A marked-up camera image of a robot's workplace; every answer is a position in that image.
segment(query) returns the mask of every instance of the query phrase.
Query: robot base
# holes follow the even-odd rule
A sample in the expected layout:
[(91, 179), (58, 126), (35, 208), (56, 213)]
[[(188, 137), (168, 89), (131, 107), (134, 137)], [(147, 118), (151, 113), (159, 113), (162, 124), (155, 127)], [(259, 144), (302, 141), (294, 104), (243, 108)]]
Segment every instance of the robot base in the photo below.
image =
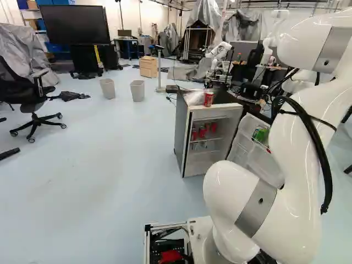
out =
[(210, 216), (191, 218), (187, 229), (195, 264), (231, 264), (217, 250), (213, 234), (213, 221)]

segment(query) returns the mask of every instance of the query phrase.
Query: light blue floor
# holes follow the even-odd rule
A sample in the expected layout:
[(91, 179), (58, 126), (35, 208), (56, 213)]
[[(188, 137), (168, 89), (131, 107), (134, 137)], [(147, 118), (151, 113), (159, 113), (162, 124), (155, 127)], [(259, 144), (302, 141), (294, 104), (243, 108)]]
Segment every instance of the light blue floor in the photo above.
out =
[[(172, 66), (164, 60), (162, 67)], [(162, 73), (163, 85), (174, 84)], [(145, 223), (172, 223), (205, 216), (202, 177), (182, 179), (173, 153), (175, 107), (154, 92), (157, 79), (131, 67), (104, 73), (117, 98), (105, 100), (99, 78), (59, 76), (61, 90), (84, 92), (86, 100), (47, 102), (38, 115), (62, 112), (67, 129), (42, 126), (36, 142), (27, 131), (8, 130), (30, 120), (0, 106), (0, 151), (21, 153), (0, 162), (0, 263), (142, 263)], [(145, 80), (144, 102), (133, 103), (129, 84)], [(177, 81), (182, 87), (200, 84)], [(352, 120), (329, 147), (335, 192), (324, 216), (324, 240), (315, 263), (349, 263), (352, 179)]]

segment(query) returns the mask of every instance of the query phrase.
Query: blue storage box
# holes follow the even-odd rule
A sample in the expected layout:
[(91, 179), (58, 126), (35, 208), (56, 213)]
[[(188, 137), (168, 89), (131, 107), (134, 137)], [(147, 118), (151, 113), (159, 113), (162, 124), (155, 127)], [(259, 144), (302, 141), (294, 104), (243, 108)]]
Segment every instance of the blue storage box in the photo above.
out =
[(48, 52), (52, 52), (52, 53), (69, 52), (68, 45), (53, 44), (46, 41), (45, 46), (48, 49)]
[(17, 0), (18, 8), (22, 10), (28, 9), (27, 0)]
[(46, 30), (44, 20), (42, 18), (39, 18), (37, 20), (37, 25), (39, 30)]
[(38, 6), (41, 4), (54, 4), (52, 0), (36, 0), (36, 2)]

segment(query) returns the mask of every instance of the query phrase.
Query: mini fridge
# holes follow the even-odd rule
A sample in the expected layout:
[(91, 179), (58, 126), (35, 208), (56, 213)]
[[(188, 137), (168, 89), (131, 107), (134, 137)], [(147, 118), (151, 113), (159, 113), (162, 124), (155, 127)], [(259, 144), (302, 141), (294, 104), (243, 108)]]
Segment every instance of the mini fridge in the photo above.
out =
[(280, 188), (283, 174), (268, 145), (270, 124), (248, 113), (230, 94), (211, 107), (202, 105), (200, 95), (193, 97), (177, 95), (174, 152), (181, 176), (205, 174), (215, 162), (229, 160)]

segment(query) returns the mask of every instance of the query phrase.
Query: trash can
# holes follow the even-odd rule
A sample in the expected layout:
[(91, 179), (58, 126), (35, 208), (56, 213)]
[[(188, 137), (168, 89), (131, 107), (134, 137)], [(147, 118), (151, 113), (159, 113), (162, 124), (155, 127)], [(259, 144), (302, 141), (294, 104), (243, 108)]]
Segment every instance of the trash can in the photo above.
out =
[(144, 99), (144, 81), (136, 80), (131, 82), (131, 93), (134, 102), (141, 102)]
[(111, 79), (101, 79), (100, 87), (103, 90), (103, 95), (106, 99), (115, 98), (115, 85), (114, 81)]

